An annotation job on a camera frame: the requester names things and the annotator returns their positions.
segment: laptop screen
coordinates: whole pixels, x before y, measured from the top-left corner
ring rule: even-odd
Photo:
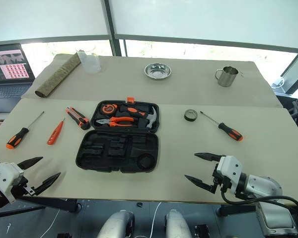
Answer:
[[[0,45],[0,84],[30,83],[34,79],[21,44]]]

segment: pliers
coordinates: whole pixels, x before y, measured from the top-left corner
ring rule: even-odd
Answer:
[[[110,127],[113,127],[113,126],[133,126],[132,124],[118,124],[117,122],[120,122],[120,121],[134,122],[135,119],[131,118],[131,117],[120,117],[120,118],[111,117],[110,119],[100,119],[100,120],[97,120],[96,122],[99,123],[99,124],[108,124]]]

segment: white cable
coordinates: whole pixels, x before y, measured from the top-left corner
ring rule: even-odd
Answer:
[[[152,237],[155,214],[157,213],[157,210],[158,210],[158,207],[160,206],[160,204],[161,204],[161,202],[157,205],[157,208],[155,209],[155,212],[154,212],[154,216],[153,216],[153,220],[152,220],[152,226],[151,226],[151,233],[150,233],[150,237],[149,238]]]
[[[154,212],[154,215],[153,215],[153,220],[152,220],[152,225],[151,225],[151,233],[150,233],[150,237],[152,237],[152,232],[153,232],[153,225],[154,225],[154,219],[155,219],[155,215],[157,213],[157,210],[158,210],[158,207],[160,206],[161,202],[157,205],[157,207],[155,208],[155,212]],[[136,236],[134,238],[139,238],[139,237],[144,237],[144,238],[147,238],[146,236]]]
[[[54,224],[54,222],[55,222],[55,219],[57,218],[57,216],[58,216],[58,214],[59,214],[59,212],[60,212],[60,209],[58,210],[58,212],[57,212],[57,214],[55,215],[55,217],[54,217],[54,220],[52,221],[52,223],[51,223],[51,225],[50,225],[50,227],[43,233],[43,235],[41,235],[40,236],[40,238],[42,238],[49,230],[50,230],[50,228],[52,227],[52,225]]]

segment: orange pliers handle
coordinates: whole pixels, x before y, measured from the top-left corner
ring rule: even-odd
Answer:
[[[121,117],[121,118],[116,118],[116,117],[111,117],[109,119],[109,126],[113,127],[113,126],[133,126],[132,124],[118,124],[117,122],[120,121],[131,121],[134,122],[135,119],[134,118],[130,118],[130,117]]]

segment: beige table surface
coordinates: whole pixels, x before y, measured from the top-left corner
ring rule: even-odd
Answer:
[[[215,163],[193,155],[211,152],[236,156],[245,173],[270,176],[281,184],[284,195],[298,199],[298,129],[285,109],[160,104],[160,127],[156,133],[159,159],[155,170],[123,174],[83,170],[75,165],[86,131],[66,115],[65,107],[73,106],[91,118],[96,105],[93,101],[22,99],[0,127],[0,161],[18,163],[44,156],[25,172],[31,186],[62,172],[55,184],[41,194],[44,197],[223,202],[219,190],[213,195],[184,177],[184,174],[192,175],[211,183]],[[245,139],[242,142],[231,139],[203,115],[195,122],[186,121],[183,113],[188,108],[203,110],[224,121]],[[11,136],[28,126],[41,111],[45,113],[19,147],[6,149]],[[65,124],[56,144],[48,146],[51,132],[64,117]]]
[[[70,56],[56,55],[23,98],[38,98],[34,91]],[[102,101],[131,96],[157,104],[282,107],[254,62],[132,57],[100,57],[100,61],[102,70],[97,74],[86,73],[79,65],[49,99]],[[147,77],[144,67],[154,62],[170,66],[171,76],[162,81]],[[217,83],[214,73],[228,65],[240,74],[225,88]]]

